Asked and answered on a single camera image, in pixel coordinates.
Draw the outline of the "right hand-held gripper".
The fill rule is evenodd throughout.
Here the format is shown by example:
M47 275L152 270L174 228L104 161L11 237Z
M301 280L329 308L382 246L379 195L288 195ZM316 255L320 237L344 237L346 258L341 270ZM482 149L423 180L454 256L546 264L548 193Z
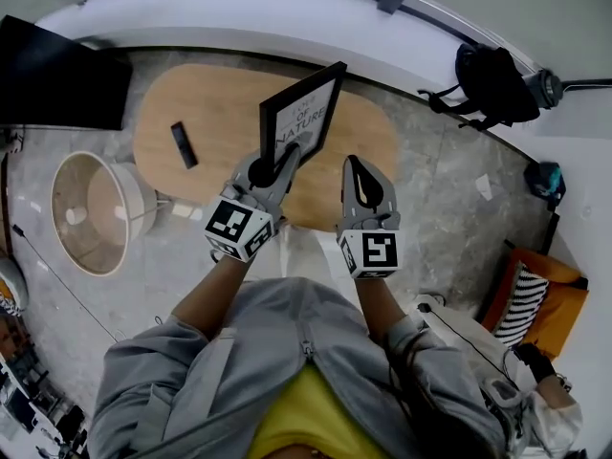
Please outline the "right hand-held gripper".
M373 164L346 157L338 244L353 279L386 278L402 267L402 232L392 182Z

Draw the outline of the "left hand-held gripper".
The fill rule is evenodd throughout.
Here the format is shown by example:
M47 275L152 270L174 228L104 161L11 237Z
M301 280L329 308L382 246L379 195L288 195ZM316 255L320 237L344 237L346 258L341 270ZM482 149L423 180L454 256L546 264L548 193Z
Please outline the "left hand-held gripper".
M268 176L265 188L259 188L260 154L252 152L239 162L231 181L210 206L212 213L204 235L214 250L249 262L276 236L283 217L281 203L291 190L300 160L300 146L290 143Z

